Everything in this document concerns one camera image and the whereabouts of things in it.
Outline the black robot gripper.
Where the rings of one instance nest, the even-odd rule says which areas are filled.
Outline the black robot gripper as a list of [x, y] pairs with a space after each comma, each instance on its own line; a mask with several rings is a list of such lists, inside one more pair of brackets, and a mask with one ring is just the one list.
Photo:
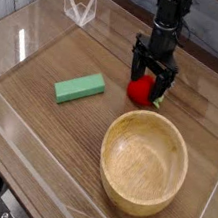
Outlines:
[[150, 38], [147, 35], [142, 33], [136, 35], [136, 43], [132, 50], [131, 80], [137, 81], [145, 74], [145, 69], [149, 68], [156, 76], [149, 98], [151, 102], [154, 102], [174, 82], [178, 67], [172, 53], [155, 55], [148, 47], [149, 41]]

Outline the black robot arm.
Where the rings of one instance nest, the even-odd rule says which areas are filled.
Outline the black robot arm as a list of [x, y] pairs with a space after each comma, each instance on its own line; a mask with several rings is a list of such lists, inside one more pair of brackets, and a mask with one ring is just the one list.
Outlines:
[[151, 35], [136, 35], [132, 50], [131, 80], [140, 80], [147, 68], [154, 73], [155, 80], [152, 90], [148, 92], [148, 102], [155, 103], [162, 98], [179, 72], [173, 54], [191, 4], [192, 0], [158, 0]]

